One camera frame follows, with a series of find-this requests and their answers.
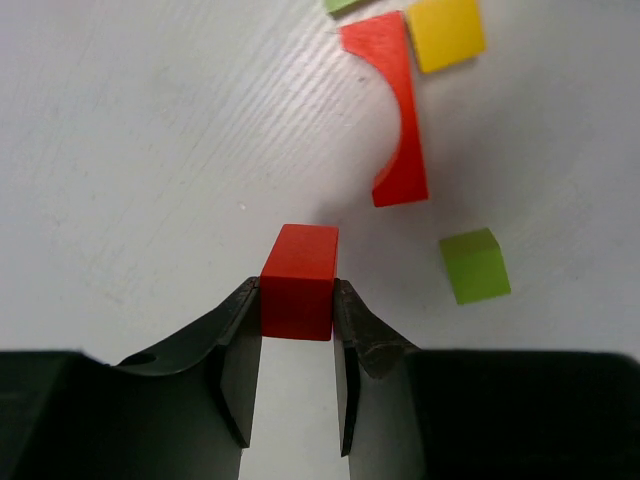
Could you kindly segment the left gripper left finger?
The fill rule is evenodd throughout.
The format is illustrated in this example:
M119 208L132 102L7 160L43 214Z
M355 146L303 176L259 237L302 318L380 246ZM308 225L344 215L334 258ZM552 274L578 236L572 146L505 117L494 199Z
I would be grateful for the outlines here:
M1 475L235 479L260 353L256 278L116 365L74 351L5 351Z

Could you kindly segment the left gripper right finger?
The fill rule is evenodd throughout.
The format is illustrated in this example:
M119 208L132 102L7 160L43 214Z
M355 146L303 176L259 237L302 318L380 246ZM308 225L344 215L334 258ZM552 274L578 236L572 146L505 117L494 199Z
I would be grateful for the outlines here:
M427 350L333 291L340 450L354 479L635 479L639 364L616 353Z

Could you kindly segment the red rectangular wood block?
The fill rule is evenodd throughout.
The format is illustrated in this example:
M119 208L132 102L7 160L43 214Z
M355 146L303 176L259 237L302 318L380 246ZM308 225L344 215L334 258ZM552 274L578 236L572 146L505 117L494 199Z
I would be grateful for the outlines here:
M331 339L338 238L336 227L283 225L260 275L263 336Z

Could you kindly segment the red arch wood block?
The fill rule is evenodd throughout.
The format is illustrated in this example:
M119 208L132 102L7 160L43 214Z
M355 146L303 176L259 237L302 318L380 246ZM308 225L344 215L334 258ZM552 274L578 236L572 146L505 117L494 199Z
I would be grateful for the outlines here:
M399 111L399 140L394 153L374 178L374 206L382 208L427 200L427 174L403 14L392 11L342 26L340 37L345 51L365 60L382 75Z

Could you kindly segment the long green wood block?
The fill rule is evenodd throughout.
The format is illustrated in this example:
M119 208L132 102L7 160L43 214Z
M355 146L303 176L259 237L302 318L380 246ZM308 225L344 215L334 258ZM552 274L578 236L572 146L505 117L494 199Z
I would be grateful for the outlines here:
M323 0L323 5L330 15L339 15L360 3L362 0Z

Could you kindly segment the green wood cube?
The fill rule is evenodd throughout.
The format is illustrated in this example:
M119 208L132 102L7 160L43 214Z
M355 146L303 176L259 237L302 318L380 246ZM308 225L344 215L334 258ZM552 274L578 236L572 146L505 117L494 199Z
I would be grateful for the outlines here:
M500 245L489 228L441 239L439 247L458 305L511 293Z

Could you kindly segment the yellow wood cube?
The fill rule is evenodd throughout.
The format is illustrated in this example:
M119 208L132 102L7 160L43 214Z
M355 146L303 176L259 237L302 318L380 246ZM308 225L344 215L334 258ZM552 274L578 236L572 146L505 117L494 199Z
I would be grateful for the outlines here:
M408 7L406 19L422 73L470 60L486 49L475 0L417 1Z

